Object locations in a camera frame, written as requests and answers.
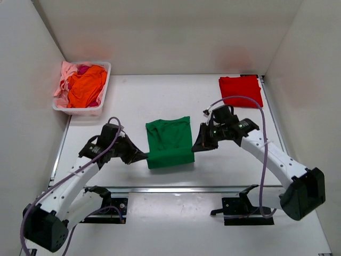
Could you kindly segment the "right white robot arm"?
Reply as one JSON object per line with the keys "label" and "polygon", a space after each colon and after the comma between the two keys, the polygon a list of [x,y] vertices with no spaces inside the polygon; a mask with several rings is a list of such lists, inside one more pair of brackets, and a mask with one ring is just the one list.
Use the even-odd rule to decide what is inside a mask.
{"label": "right white robot arm", "polygon": [[293,220],[301,220],[326,201],[325,178],[315,167],[297,162],[267,139],[263,130],[249,118],[240,120],[232,106],[208,107],[207,120],[200,124],[192,152],[218,148],[220,141],[233,141],[252,154],[280,181],[280,189],[251,185],[239,193],[239,209],[251,214],[263,207],[283,210]]}

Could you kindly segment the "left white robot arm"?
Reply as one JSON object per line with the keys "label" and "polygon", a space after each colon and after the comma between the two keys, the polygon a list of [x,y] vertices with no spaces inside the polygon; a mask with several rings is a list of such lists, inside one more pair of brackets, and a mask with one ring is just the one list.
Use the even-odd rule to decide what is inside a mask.
{"label": "left white robot arm", "polygon": [[101,133],[91,137],[80,150],[69,174],[24,209],[20,240],[26,255],[30,254],[25,244],[27,239],[56,252],[67,242],[78,223],[89,215],[114,209],[122,216],[111,204],[111,193],[107,188],[85,187],[116,157],[127,165],[148,158],[131,142],[121,125],[106,123]]}

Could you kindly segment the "green t shirt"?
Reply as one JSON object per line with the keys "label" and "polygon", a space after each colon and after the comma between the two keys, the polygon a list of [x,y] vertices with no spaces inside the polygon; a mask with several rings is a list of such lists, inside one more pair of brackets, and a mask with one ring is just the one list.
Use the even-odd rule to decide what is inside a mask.
{"label": "green t shirt", "polygon": [[149,153],[150,170],[191,164],[195,161],[192,152],[190,117],[174,120],[158,119],[145,125]]}

